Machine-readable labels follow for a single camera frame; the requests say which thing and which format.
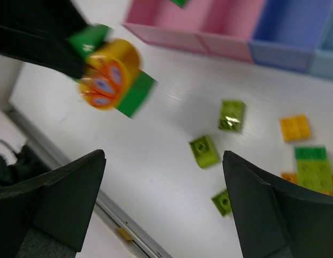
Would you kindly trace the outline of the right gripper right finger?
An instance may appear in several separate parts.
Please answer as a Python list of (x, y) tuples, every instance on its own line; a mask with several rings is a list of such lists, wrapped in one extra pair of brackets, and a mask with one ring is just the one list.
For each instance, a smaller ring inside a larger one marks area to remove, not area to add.
[(229, 150), (222, 165), (243, 257), (333, 257), (333, 196)]

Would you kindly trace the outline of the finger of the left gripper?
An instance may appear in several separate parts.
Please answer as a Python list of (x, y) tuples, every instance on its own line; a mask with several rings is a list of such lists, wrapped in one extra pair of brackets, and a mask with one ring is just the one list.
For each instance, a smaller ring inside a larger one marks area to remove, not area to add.
[(71, 1), (0, 0), (0, 54), (79, 79), (85, 64), (67, 39), (86, 26)]

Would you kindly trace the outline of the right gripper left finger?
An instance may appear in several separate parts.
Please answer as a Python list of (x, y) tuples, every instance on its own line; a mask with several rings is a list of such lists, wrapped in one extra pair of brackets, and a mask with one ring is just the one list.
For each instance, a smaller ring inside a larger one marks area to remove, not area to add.
[(101, 149), (50, 171), (0, 155), (0, 257), (75, 257), (105, 165)]

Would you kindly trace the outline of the lime square lego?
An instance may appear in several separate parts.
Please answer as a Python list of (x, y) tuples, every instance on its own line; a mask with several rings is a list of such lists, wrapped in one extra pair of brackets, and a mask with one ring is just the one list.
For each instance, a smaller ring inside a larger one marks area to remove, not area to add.
[(231, 213), (231, 203), (228, 195), (228, 190), (224, 189), (211, 198), (213, 204), (218, 209), (223, 217)]

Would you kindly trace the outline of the yellow round flower lego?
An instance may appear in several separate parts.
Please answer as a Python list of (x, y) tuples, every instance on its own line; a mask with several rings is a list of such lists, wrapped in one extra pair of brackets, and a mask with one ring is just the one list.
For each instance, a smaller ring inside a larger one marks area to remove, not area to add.
[(78, 80), (83, 99), (99, 110), (116, 108), (141, 73), (141, 57), (127, 40), (114, 39), (86, 58)]

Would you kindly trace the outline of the dark green square lego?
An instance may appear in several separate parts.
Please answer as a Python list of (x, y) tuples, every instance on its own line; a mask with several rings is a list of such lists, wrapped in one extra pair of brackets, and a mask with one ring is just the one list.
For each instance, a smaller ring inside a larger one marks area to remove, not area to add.
[(178, 7), (183, 8), (189, 2), (189, 0), (170, 0), (173, 4), (176, 4)]

